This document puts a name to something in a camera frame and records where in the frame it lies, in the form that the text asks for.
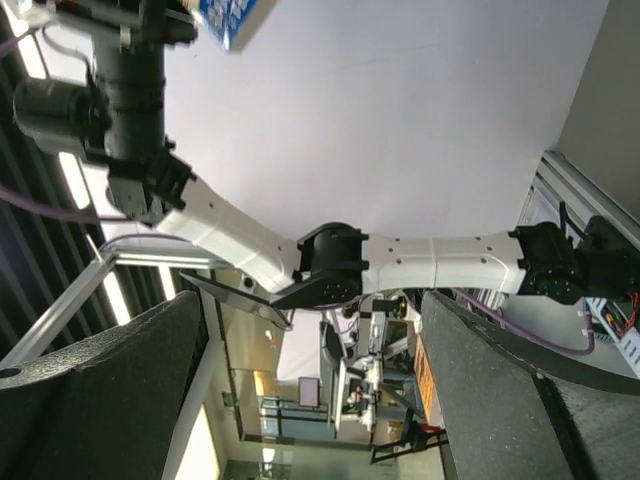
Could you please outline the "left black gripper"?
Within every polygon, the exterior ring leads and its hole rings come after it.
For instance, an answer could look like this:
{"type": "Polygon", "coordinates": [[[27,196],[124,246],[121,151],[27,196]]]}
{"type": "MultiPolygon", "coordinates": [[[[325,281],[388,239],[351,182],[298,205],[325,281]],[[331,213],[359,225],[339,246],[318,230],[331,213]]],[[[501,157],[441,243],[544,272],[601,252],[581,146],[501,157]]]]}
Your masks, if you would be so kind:
{"type": "Polygon", "coordinates": [[[182,1],[15,1],[33,27],[59,24],[89,35],[86,82],[23,80],[13,96],[20,130],[45,152],[68,150],[119,174],[140,175],[167,158],[168,46],[196,37],[182,1]]]}

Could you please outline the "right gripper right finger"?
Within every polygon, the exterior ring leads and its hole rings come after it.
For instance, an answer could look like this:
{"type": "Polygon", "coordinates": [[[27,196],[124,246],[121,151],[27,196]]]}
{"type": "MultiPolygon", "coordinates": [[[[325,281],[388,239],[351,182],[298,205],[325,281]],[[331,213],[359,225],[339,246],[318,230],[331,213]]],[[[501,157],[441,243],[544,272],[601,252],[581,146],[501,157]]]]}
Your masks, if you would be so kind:
{"type": "Polygon", "coordinates": [[[421,339],[461,479],[636,479],[639,383],[428,292],[421,339]]]}

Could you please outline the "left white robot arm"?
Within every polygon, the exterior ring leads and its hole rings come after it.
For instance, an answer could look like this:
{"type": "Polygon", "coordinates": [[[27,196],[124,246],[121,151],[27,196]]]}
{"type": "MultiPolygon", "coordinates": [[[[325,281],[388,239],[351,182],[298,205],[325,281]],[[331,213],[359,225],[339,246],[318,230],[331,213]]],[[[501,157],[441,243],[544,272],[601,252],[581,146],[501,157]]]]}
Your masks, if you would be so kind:
{"type": "Polygon", "coordinates": [[[13,112],[48,153],[66,151],[108,170],[119,222],[137,221],[201,247],[271,295],[273,307],[313,309],[399,289],[489,289],[570,305],[639,293],[639,251],[571,223],[543,222],[493,235],[399,238],[333,222],[291,240],[218,195],[174,153],[165,134],[164,53],[205,27],[227,52],[241,51],[273,9],[270,1],[11,1],[43,32],[60,23],[91,38],[86,81],[23,80],[13,112]]]}

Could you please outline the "dark blue 91-storey book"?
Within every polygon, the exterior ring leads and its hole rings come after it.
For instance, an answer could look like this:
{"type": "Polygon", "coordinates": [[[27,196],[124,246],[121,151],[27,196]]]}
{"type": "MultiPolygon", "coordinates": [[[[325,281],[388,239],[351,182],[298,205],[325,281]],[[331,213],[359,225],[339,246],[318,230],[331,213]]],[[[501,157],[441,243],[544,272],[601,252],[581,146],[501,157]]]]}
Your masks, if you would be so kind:
{"type": "Polygon", "coordinates": [[[185,1],[185,8],[227,53],[240,53],[258,33],[277,0],[185,1]]]}

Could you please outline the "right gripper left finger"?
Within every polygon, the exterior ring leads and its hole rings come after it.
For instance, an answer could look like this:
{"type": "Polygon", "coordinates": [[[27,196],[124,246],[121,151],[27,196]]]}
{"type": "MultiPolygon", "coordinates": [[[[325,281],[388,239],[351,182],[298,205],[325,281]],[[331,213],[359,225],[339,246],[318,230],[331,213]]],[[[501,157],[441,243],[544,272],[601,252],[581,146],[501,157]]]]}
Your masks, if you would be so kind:
{"type": "Polygon", "coordinates": [[[1,371],[4,479],[159,479],[201,321],[182,292],[1,371]]]}

